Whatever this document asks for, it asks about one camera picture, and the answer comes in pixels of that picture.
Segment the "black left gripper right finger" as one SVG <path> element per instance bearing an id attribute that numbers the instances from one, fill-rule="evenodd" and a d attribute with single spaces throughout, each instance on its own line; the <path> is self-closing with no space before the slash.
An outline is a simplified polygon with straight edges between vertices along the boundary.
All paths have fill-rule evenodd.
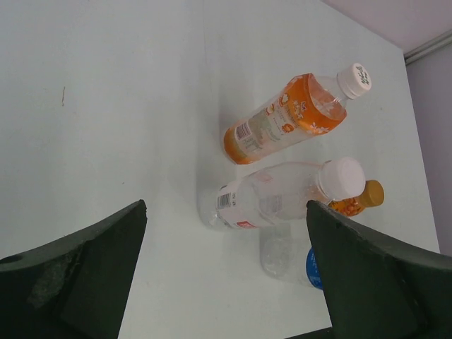
<path id="1" fill-rule="evenodd" d="M 306 338 L 450 338 L 451 257 L 361 225 L 318 201 L 307 228 L 331 327 Z"/>

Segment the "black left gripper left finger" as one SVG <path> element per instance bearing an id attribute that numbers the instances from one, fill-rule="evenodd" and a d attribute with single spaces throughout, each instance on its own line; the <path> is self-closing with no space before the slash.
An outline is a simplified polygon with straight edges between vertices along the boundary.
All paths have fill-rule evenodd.
<path id="1" fill-rule="evenodd" d="M 2 338 L 117 338 L 147 224 L 139 200 L 1 260 Z"/>

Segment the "blue Pocari Sweat bottle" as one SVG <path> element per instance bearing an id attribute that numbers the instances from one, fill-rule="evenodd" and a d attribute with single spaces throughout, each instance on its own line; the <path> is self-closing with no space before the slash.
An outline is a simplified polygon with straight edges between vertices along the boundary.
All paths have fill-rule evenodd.
<path id="1" fill-rule="evenodd" d="M 272 278 L 323 289 L 305 220 L 262 228 L 260 262 Z"/>

